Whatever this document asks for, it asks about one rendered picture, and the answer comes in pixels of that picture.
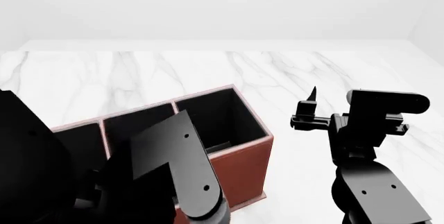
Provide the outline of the red-brown three-compartment caddy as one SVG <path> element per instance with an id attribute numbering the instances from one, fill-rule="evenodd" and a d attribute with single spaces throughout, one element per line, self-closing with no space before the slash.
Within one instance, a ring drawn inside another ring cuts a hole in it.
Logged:
<path id="1" fill-rule="evenodd" d="M 99 224 L 230 224 L 265 196 L 273 135 L 233 85 L 53 131 Z"/>

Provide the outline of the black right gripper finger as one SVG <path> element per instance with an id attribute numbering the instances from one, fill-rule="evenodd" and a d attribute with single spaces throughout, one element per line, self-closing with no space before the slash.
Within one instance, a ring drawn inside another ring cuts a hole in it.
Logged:
<path id="1" fill-rule="evenodd" d="M 304 116 L 315 116 L 316 111 L 316 87 L 313 88 L 311 94 L 305 101 L 299 101 L 296 109 L 296 115 L 304 115 Z"/>

